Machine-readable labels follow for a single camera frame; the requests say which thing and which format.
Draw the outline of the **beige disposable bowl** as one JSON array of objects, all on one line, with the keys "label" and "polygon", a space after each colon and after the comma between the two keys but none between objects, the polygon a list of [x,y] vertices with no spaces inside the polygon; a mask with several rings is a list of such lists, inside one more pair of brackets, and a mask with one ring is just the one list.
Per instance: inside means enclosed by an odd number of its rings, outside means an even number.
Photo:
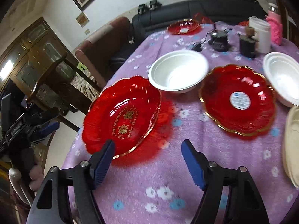
[{"label": "beige disposable bowl", "polygon": [[298,189],[298,106],[293,106],[286,118],[282,160],[286,175]]}]

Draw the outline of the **red wedding glass plate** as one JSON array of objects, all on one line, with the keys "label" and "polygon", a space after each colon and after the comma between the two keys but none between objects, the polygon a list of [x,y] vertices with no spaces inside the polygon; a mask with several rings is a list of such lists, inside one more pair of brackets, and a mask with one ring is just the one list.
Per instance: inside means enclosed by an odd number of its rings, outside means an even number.
[{"label": "red wedding glass plate", "polygon": [[98,152],[106,140],[115,144],[114,158],[134,151],[154,128],[161,101],[161,92],[141,76],[122,78],[105,88],[83,122],[87,152]]}]

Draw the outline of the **single white bowl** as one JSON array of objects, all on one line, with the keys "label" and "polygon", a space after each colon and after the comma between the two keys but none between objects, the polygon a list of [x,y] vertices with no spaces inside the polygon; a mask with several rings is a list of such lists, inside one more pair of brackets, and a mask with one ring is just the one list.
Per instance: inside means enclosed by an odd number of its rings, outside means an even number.
[{"label": "single white bowl", "polygon": [[159,90],[183,94],[194,89],[208,71],[208,60],[201,53],[176,50],[158,58],[149,69],[148,78]]}]

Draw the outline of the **red plate with sticker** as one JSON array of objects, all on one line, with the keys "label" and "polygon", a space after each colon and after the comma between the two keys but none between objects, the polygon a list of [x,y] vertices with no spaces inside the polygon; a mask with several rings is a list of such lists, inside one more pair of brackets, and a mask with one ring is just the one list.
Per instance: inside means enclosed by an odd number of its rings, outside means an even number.
[{"label": "red plate with sticker", "polygon": [[214,68],[201,83],[199,99],[218,127],[239,136],[260,135],[275,118],[275,91],[250,67],[229,64]]}]

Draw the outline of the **dark wooden chair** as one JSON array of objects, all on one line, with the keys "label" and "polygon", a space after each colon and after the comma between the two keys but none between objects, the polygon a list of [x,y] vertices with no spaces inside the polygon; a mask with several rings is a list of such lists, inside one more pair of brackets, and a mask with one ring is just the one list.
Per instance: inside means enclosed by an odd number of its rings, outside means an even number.
[{"label": "dark wooden chair", "polygon": [[80,69],[74,66],[68,59],[67,53],[65,53],[60,59],[53,62],[49,68],[41,75],[36,84],[33,87],[33,91],[27,97],[27,103],[35,103],[38,106],[41,106],[43,110],[50,109],[49,106],[44,104],[40,99],[38,99],[38,91],[42,85],[47,85],[53,92],[55,92],[63,101],[64,105],[69,108],[70,111],[73,109],[82,112],[83,114],[87,114],[92,101],[83,93],[81,93],[77,88],[71,85],[70,81],[64,79],[59,75],[56,68],[61,63],[65,63],[68,65],[76,74],[84,79],[85,82],[90,84],[95,90],[101,92],[101,88],[89,79],[87,75],[85,75]]}]

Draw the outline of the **purple floral tablecloth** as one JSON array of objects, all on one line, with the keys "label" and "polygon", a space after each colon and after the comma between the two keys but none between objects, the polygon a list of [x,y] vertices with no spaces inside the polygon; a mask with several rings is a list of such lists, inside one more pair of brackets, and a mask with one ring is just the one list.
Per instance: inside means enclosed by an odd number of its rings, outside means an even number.
[{"label": "purple floral tablecloth", "polygon": [[[162,55],[190,49],[203,41],[212,25],[203,25],[190,36],[160,31],[149,35],[114,74],[107,86],[134,75],[147,77],[151,65]],[[202,52],[209,69],[236,64],[263,74],[263,57],[248,59],[239,53],[243,26],[229,31],[228,52],[217,52],[207,42]],[[103,183],[93,192],[106,223],[191,223],[203,191],[194,184],[181,154],[189,139],[220,166],[249,170],[262,196],[270,223],[280,223],[298,196],[298,189],[285,174],[281,145],[289,108],[276,104],[275,119],[268,131],[256,138],[242,138],[219,128],[205,114],[198,97],[200,85],[185,94],[163,92],[159,120],[132,153],[112,161]]]}]

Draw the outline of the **white bowl stack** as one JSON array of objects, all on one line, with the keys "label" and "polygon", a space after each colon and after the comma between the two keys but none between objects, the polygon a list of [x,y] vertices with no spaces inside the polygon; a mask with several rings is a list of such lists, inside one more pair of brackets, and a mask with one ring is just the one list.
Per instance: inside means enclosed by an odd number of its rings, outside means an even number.
[{"label": "white bowl stack", "polygon": [[284,53],[271,52],[263,58],[263,71],[278,100],[287,107],[298,106],[298,62]]}]

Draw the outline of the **wooden glass cabinet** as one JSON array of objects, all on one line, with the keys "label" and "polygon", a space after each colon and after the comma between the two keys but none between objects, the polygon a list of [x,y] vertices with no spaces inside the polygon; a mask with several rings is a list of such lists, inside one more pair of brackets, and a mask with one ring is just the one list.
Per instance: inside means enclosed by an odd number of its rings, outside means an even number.
[{"label": "wooden glass cabinet", "polygon": [[41,75],[64,54],[73,65],[78,65],[74,55],[40,17],[2,53],[1,91],[14,83],[24,94],[29,94]]}]

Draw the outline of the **black jar with cork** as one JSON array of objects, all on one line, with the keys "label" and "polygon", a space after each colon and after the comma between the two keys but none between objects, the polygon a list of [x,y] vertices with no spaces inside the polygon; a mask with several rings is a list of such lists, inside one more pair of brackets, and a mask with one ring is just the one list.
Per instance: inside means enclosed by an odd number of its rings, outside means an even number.
[{"label": "black jar with cork", "polygon": [[253,36],[255,31],[252,27],[246,26],[245,33],[239,35],[239,51],[244,57],[253,59],[256,57],[256,43],[258,42]]}]

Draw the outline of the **small black clip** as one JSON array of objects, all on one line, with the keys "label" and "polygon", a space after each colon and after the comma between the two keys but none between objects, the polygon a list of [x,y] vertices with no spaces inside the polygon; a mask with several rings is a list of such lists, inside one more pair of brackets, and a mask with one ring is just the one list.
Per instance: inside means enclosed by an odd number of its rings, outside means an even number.
[{"label": "small black clip", "polygon": [[195,43],[195,44],[193,44],[191,50],[192,51],[196,51],[196,52],[201,52],[203,50],[202,49],[202,43]]}]

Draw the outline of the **black jar left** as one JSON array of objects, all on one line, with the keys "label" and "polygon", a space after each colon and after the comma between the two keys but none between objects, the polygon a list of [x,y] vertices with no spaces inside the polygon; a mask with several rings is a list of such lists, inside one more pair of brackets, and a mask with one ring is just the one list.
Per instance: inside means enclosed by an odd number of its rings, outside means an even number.
[{"label": "black jar left", "polygon": [[208,43],[216,51],[227,52],[229,50],[228,32],[218,30],[212,31]]}]

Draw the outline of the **white plastic jar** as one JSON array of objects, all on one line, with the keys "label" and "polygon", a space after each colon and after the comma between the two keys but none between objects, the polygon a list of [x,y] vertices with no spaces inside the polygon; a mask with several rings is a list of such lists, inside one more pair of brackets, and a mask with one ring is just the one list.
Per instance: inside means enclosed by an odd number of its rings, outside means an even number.
[{"label": "white plastic jar", "polygon": [[255,49],[261,54],[267,54],[271,51],[271,27],[265,20],[258,17],[249,18],[249,27],[254,29],[253,38],[256,40]]}]

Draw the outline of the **small red plate far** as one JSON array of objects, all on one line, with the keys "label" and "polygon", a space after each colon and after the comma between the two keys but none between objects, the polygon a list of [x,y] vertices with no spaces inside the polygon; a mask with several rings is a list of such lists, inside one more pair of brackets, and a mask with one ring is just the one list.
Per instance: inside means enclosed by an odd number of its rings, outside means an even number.
[{"label": "small red plate far", "polygon": [[195,19],[184,19],[170,24],[167,28],[167,31],[170,34],[180,35],[188,34],[195,31],[200,27],[200,24]]}]

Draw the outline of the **pink sleeved thermos bottle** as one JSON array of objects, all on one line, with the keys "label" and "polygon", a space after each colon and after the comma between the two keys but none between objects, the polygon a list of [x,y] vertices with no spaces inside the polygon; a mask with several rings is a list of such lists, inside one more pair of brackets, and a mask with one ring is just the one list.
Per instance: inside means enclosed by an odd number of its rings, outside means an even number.
[{"label": "pink sleeved thermos bottle", "polygon": [[271,41],[276,45],[282,44],[283,25],[281,15],[279,14],[278,6],[274,3],[268,3],[268,15],[266,21],[270,24]]}]

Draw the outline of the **black leather sofa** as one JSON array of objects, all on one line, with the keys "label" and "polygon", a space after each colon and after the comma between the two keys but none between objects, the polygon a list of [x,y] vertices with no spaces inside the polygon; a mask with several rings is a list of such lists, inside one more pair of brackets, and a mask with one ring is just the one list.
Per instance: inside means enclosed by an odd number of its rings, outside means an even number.
[{"label": "black leather sofa", "polygon": [[249,17],[263,19],[265,15],[266,11],[257,0],[188,0],[147,10],[132,18],[129,38],[133,39],[133,44],[123,45],[110,59],[110,67],[117,71],[149,35],[165,30],[173,22],[204,16],[213,22],[237,25]]}]

